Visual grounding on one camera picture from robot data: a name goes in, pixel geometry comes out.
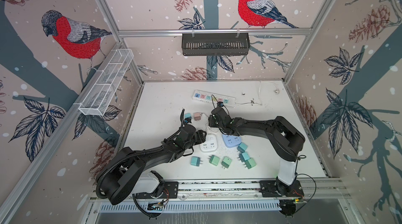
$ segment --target metal vent grille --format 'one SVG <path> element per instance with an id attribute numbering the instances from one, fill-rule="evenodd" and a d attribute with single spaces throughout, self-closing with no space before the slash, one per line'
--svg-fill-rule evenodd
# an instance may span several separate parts
<path id="1" fill-rule="evenodd" d="M 183 34 L 184 56 L 244 56 L 249 53 L 248 33 Z"/>
<path id="2" fill-rule="evenodd" d="M 146 209 L 148 201 L 138 202 Z M 279 200 L 242 200 L 242 201 L 170 201 L 163 212 L 170 213 L 191 213 L 203 211 L 278 211 L 282 210 Z M 134 202 L 122 202 L 113 206 L 108 202 L 103 202 L 99 212 L 139 212 Z"/>

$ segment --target white wire basket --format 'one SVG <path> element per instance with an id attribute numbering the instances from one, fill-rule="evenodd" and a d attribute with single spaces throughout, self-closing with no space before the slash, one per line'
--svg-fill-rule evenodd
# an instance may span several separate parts
<path id="1" fill-rule="evenodd" d="M 78 108 L 84 115 L 103 116 L 133 60 L 131 49 L 118 49 Z"/>

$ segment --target white table surface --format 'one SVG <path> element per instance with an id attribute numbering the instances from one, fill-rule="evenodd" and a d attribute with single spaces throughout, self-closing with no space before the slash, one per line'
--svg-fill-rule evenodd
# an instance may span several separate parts
<path id="1" fill-rule="evenodd" d="M 269 120 L 276 116 L 283 116 L 295 126 L 305 137 L 303 150 L 299 155 L 307 158 L 299 161 L 297 172 L 311 177 L 325 177 L 317 156 L 307 138 L 303 126 L 294 110 L 281 81 L 273 81 L 279 87 L 280 93 L 272 83 L 262 83 L 261 99 L 263 106 L 236 105 L 228 107 L 230 116 L 242 117 L 250 120 Z M 192 99 L 194 90 L 208 91 L 226 96 L 233 96 L 237 103 L 246 103 L 254 100 L 259 103 L 259 81 L 227 81 L 227 82 L 148 82 L 141 94 L 138 108 L 125 143 L 132 150 L 143 150 L 160 146 L 164 138 L 169 137 L 180 126 L 180 113 L 204 112 L 208 115 L 214 109 L 212 103 L 205 103 Z M 197 130 L 206 129 L 207 118 L 193 121 Z M 279 170 L 279 156 L 276 154 L 268 139 L 255 136 L 241 136 L 242 141 L 249 147 L 247 152 L 254 158 L 257 166 L 247 169 L 244 163 L 237 160 L 239 152 L 236 148 L 227 148 L 223 143 L 222 134 L 218 128 L 212 128 L 218 141 L 218 149 L 214 152 L 203 153 L 199 146 L 194 147 L 193 155 L 181 157 L 172 163 L 160 164 L 150 170 L 157 171 L 167 180 L 192 179 L 267 179 L 275 178 Z M 208 162 L 208 156 L 219 156 L 218 166 Z M 201 158 L 203 164 L 199 167 L 191 166 L 192 156 Z M 232 159 L 228 169 L 223 169 L 221 162 L 224 156 Z"/>

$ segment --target blue power adapter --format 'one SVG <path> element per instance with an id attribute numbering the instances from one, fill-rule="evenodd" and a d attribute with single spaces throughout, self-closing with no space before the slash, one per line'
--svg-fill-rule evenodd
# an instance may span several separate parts
<path id="1" fill-rule="evenodd" d="M 222 134 L 222 138 L 224 139 L 224 143 L 227 148 L 238 146 L 242 142 L 242 139 L 239 136 Z"/>

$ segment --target black metal basket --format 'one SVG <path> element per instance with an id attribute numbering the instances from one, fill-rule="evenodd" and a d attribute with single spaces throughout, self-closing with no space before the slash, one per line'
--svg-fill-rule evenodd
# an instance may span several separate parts
<path id="1" fill-rule="evenodd" d="M 184 56 L 245 56 L 249 53 L 248 33 L 183 34 Z"/>

